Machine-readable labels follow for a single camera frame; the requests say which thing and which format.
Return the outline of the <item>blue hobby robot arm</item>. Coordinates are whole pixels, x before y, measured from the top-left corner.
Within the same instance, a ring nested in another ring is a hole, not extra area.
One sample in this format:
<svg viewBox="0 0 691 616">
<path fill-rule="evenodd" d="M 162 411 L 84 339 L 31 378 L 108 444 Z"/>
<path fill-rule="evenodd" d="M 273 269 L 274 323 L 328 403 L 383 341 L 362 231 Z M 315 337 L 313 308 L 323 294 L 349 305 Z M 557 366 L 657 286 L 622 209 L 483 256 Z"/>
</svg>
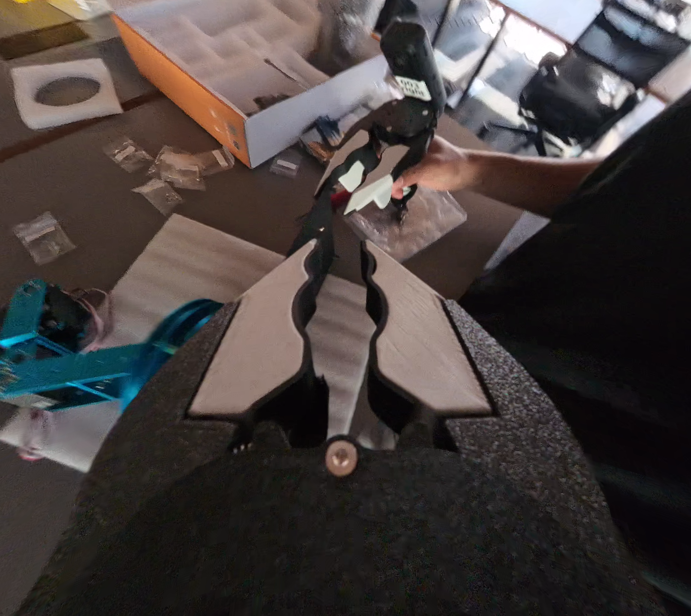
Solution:
<svg viewBox="0 0 691 616">
<path fill-rule="evenodd" d="M 188 302 L 145 342 L 82 353 L 86 318 L 78 302 L 41 280 L 19 287 L 1 322 L 1 395 L 42 396 L 57 411 L 118 400 L 122 408 L 220 311 L 210 299 Z"/>
</svg>

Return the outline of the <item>silver foil bag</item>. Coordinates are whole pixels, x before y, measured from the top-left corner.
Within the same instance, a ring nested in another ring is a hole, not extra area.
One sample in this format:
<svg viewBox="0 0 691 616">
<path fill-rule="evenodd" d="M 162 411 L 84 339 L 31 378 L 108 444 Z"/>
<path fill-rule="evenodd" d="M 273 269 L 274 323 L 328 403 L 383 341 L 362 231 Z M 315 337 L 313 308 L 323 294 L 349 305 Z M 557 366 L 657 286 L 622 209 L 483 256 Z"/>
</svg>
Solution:
<svg viewBox="0 0 691 616">
<path fill-rule="evenodd" d="M 338 120 L 322 115 L 299 137 L 299 144 L 307 154 L 326 166 L 342 138 L 343 131 Z"/>
</svg>

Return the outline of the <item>orange cardboard box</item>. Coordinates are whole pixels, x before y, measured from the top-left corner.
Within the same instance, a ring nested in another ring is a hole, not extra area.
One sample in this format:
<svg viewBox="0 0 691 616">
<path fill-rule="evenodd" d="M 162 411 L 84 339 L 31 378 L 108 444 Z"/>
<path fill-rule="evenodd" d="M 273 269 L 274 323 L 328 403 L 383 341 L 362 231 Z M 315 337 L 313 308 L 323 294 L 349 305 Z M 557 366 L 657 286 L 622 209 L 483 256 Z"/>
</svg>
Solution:
<svg viewBox="0 0 691 616">
<path fill-rule="evenodd" d="M 354 65 L 316 60 L 317 0 L 76 0 L 109 12 L 140 73 L 244 164 L 292 145 L 319 117 L 374 97 L 390 72 L 374 38 Z"/>
</svg>

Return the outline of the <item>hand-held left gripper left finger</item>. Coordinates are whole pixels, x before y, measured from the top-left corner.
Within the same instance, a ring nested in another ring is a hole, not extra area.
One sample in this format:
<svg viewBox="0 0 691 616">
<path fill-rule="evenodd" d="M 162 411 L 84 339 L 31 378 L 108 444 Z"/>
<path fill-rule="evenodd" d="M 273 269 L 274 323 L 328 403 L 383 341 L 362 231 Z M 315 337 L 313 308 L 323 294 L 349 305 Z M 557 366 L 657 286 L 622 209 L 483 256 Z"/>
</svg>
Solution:
<svg viewBox="0 0 691 616">
<path fill-rule="evenodd" d="M 310 276 L 308 241 L 244 292 L 189 406 L 194 417 L 240 419 L 301 370 L 305 340 L 293 304 Z"/>
</svg>

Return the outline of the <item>large clear zip bag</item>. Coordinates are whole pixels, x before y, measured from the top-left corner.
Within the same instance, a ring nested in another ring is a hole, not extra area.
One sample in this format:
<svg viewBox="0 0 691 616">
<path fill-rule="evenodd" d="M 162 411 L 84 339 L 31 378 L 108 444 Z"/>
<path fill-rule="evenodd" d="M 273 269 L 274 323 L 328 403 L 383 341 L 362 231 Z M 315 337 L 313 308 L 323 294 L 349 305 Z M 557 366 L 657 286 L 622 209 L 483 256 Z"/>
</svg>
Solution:
<svg viewBox="0 0 691 616">
<path fill-rule="evenodd" d="M 375 203 L 345 216 L 362 240 L 372 242 L 398 262 L 404 262 L 465 223 L 467 214 L 449 191 L 419 188 L 403 204 L 391 199 L 385 208 Z"/>
</svg>

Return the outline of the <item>person's right forearm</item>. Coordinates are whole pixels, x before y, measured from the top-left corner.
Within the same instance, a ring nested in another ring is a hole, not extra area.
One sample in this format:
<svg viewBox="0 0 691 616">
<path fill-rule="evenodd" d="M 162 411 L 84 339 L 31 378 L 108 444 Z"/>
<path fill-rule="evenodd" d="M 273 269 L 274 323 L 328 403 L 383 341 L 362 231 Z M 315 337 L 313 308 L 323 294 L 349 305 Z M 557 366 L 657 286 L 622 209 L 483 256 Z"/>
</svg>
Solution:
<svg viewBox="0 0 691 616">
<path fill-rule="evenodd" d="M 471 190 L 499 203 L 543 217 L 564 204 L 605 157 L 548 158 L 473 153 Z"/>
</svg>

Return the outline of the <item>grey top table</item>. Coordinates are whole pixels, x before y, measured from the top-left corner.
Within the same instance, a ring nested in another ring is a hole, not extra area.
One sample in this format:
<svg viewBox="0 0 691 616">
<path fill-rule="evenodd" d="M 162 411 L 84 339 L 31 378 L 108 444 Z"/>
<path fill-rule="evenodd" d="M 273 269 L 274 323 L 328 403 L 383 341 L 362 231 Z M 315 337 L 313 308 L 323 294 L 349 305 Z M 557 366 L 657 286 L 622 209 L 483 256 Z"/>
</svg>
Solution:
<svg viewBox="0 0 691 616">
<path fill-rule="evenodd" d="M 566 45 L 573 45 L 600 14 L 599 0 L 491 0 Z"/>
</svg>

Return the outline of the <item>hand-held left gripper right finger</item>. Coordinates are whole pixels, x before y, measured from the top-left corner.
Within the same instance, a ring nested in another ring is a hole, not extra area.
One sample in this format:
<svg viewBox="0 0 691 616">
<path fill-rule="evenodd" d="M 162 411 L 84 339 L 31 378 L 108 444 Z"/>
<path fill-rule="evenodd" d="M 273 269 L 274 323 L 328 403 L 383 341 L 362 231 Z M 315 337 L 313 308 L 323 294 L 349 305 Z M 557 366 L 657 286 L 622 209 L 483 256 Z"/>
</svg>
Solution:
<svg viewBox="0 0 691 616">
<path fill-rule="evenodd" d="M 361 243 L 370 342 L 368 396 L 379 418 L 489 416 L 490 398 L 444 298 L 371 241 Z"/>
</svg>

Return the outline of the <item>white foam sheet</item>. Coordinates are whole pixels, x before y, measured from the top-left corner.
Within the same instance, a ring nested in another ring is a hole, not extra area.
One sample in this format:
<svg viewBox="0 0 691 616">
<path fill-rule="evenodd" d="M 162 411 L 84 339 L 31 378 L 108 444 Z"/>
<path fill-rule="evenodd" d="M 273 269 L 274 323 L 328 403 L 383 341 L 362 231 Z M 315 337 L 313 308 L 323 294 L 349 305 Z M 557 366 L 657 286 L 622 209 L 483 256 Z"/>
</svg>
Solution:
<svg viewBox="0 0 691 616">
<path fill-rule="evenodd" d="M 183 304 L 236 300 L 283 257 L 173 214 L 110 293 L 110 325 L 101 347 L 142 343 Z M 347 434 L 364 379 L 374 324 L 366 289 L 330 274 L 307 326 L 315 371 L 330 389 L 328 436 Z M 51 413 L 39 425 L 21 408 L 1 428 L 1 441 L 30 461 L 47 458 L 88 472 L 119 417 L 115 403 Z"/>
</svg>

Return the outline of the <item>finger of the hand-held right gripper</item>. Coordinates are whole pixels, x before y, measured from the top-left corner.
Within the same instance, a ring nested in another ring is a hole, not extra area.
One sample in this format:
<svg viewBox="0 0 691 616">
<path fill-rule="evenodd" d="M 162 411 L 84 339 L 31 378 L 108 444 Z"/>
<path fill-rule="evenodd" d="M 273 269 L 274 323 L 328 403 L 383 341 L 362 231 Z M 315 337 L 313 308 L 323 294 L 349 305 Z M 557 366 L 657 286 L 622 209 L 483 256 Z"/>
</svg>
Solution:
<svg viewBox="0 0 691 616">
<path fill-rule="evenodd" d="M 391 201 L 392 189 L 392 175 L 385 175 L 369 185 L 358 187 L 350 195 L 343 214 L 350 215 L 359 212 L 371 203 L 375 204 L 380 210 L 385 209 Z"/>
<path fill-rule="evenodd" d="M 323 189 L 331 190 L 337 184 L 350 193 L 354 192 L 380 163 L 376 146 L 369 132 L 356 132 L 346 139 L 331 156 L 315 195 L 321 195 Z"/>
</svg>

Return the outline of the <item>white foam insert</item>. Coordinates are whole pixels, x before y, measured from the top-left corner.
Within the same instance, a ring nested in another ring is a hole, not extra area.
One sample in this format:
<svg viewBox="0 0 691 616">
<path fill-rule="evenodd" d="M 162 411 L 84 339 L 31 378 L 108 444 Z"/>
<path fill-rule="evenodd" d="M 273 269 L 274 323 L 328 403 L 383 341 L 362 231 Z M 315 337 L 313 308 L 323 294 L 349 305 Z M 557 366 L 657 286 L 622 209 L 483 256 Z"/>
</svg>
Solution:
<svg viewBox="0 0 691 616">
<path fill-rule="evenodd" d="M 10 75 L 19 115 L 33 130 L 123 113 L 110 72 L 101 59 L 14 67 Z M 98 84 L 98 91 L 88 100 L 70 105 L 46 105 L 38 101 L 41 88 L 65 78 L 89 79 Z"/>
</svg>

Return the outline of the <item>person's right hand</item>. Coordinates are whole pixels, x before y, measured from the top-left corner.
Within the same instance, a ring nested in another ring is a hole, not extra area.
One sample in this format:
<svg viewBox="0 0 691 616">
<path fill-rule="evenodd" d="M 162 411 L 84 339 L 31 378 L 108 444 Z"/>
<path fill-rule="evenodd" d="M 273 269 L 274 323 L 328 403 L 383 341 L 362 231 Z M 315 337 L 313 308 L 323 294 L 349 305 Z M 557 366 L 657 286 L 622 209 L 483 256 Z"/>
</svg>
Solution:
<svg viewBox="0 0 691 616">
<path fill-rule="evenodd" d="M 486 155 L 434 137 L 420 162 L 407 167 L 393 179 L 391 197 L 402 199 L 404 191 L 414 186 L 451 192 L 471 189 L 480 182 Z"/>
</svg>

